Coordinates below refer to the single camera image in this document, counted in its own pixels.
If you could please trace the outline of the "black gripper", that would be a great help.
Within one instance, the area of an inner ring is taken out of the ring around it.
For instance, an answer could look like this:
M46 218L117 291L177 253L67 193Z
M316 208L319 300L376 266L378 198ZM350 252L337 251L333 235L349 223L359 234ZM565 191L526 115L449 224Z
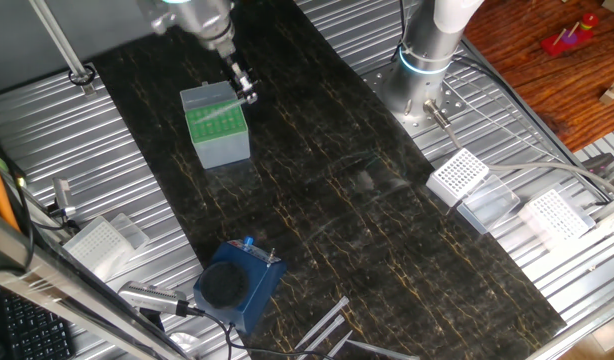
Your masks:
M244 96L248 104L253 104L258 100L258 94L254 88L254 83L248 80L248 75L239 65L236 58L236 49L234 47L222 49L220 57L229 69L231 77L237 85L237 92L240 96Z

